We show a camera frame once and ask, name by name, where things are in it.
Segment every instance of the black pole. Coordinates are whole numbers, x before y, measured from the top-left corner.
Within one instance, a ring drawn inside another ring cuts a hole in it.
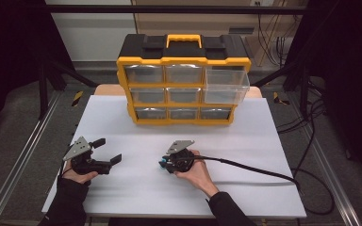
[[[306,7],[128,6],[128,5],[25,5],[31,11],[53,13],[183,13],[306,15],[319,9]]]

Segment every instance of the floor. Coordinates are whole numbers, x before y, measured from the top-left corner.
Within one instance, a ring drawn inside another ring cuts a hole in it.
[[[257,70],[252,71],[249,76],[251,82],[254,82],[269,73]],[[113,73],[95,72],[90,78],[99,83],[116,83]],[[298,92],[286,93],[282,90],[281,84],[282,78],[261,88],[263,97],[268,100],[276,126],[292,122],[299,117],[294,104],[298,100]],[[83,95],[78,105],[72,106],[74,96],[80,90],[83,91]],[[42,218],[41,208],[55,180],[61,157],[73,138],[73,132],[93,91],[94,89],[71,80],[65,91],[50,89],[50,98],[53,100],[51,104],[55,104],[56,107],[49,112],[46,123],[38,121],[37,83],[26,85],[9,94],[6,106],[0,114],[0,225],[37,225]],[[319,94],[311,90],[309,101],[315,103],[319,98]],[[337,205],[327,215],[307,212],[307,218],[301,219],[301,224],[362,225],[362,166],[354,159],[347,159],[344,145],[326,112],[319,114],[314,122],[315,139],[302,169],[310,171],[325,183],[332,183],[328,185],[336,192],[334,197]],[[279,127],[278,131],[292,124]],[[34,129],[41,129],[41,132],[32,137]],[[311,131],[312,125],[307,125],[280,134],[288,163],[292,168],[298,165]],[[335,176],[336,180],[330,179],[330,175],[327,175],[329,171],[324,166],[324,158],[325,165],[331,166],[331,177]],[[332,206],[328,191],[319,181],[301,172],[297,174],[297,180],[303,187],[304,206],[309,210],[326,212]],[[107,218],[93,218],[92,221],[98,225],[107,222]],[[257,224],[262,224],[262,219],[256,221]],[[297,221],[267,219],[263,225],[297,225]]]

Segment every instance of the yellow handle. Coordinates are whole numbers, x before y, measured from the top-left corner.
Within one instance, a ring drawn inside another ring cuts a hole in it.
[[[199,48],[202,48],[200,35],[167,35],[166,48],[169,48],[170,41],[198,41]]]

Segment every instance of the white wall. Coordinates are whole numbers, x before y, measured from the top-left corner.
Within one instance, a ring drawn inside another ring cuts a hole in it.
[[[131,5],[130,0],[45,0],[48,5]],[[127,34],[135,34],[133,14],[53,13],[72,61],[115,61]]]

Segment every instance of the sleeve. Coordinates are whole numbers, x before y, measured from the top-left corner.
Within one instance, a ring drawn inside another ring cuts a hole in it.
[[[245,216],[231,196],[226,192],[218,192],[208,202],[211,212],[220,226],[254,226],[255,224]]]
[[[87,186],[61,178],[57,194],[39,226],[84,226],[87,215],[83,202],[87,193]]]

